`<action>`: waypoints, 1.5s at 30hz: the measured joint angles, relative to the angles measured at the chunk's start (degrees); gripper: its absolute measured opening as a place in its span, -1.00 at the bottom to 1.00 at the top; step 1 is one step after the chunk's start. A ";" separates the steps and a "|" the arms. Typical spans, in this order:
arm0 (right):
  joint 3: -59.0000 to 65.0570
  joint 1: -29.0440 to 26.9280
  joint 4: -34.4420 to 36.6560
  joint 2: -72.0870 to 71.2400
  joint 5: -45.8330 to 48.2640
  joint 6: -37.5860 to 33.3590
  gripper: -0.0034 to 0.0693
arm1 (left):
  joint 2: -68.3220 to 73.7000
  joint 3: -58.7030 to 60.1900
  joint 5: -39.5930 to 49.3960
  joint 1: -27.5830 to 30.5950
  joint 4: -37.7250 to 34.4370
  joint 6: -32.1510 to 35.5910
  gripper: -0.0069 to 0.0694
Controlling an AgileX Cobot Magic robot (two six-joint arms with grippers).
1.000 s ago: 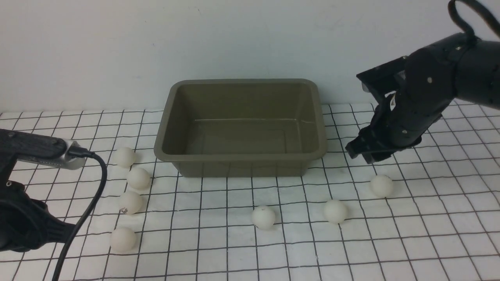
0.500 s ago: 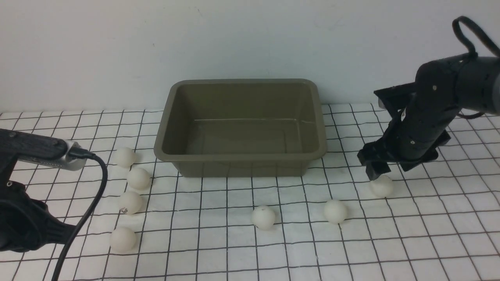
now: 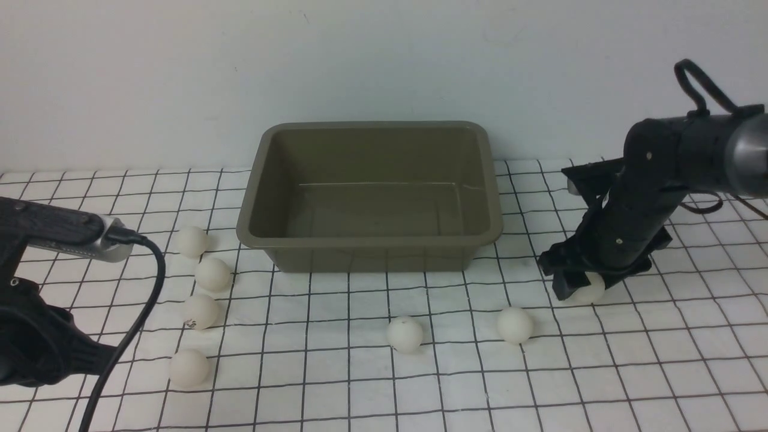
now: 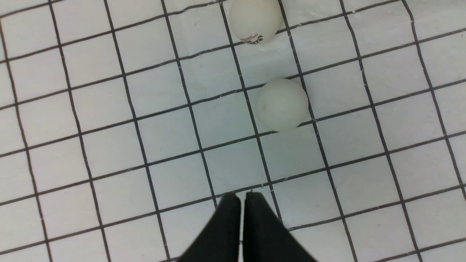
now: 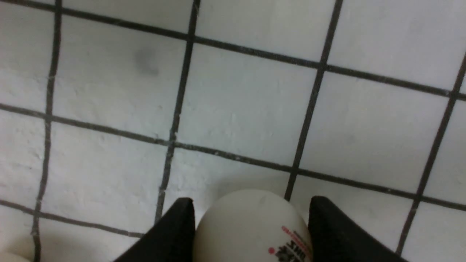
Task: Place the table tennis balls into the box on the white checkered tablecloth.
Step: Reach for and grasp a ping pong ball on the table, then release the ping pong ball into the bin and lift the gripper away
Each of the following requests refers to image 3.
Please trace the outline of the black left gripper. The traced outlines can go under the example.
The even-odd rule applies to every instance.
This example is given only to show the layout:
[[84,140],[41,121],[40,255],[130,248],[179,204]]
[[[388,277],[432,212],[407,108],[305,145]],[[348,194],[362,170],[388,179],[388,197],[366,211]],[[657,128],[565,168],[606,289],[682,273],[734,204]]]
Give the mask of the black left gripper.
[[2,285],[1,385],[55,385],[75,374],[104,374],[116,347],[74,325],[73,314],[47,305],[39,286],[21,277]]

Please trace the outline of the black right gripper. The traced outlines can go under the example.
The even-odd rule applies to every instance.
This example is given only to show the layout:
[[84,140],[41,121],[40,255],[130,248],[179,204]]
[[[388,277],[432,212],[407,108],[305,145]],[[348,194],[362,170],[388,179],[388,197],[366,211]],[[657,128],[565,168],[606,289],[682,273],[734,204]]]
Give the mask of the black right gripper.
[[680,137],[669,121],[647,119],[631,127],[615,184],[587,209],[570,238],[539,257],[543,273],[553,276],[557,300],[585,287],[587,272],[616,283],[650,268],[653,238],[684,197],[684,189],[672,185]]

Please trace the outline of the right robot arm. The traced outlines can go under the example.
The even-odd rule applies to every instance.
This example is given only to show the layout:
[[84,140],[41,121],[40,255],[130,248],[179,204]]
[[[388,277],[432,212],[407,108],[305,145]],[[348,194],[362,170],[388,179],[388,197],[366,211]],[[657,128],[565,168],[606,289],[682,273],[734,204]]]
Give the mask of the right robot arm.
[[610,288],[650,270],[650,255],[671,241],[664,224],[689,194],[765,199],[766,129],[761,106],[645,119],[626,134],[621,158],[563,169],[587,211],[538,259],[557,299],[587,287],[589,274]]

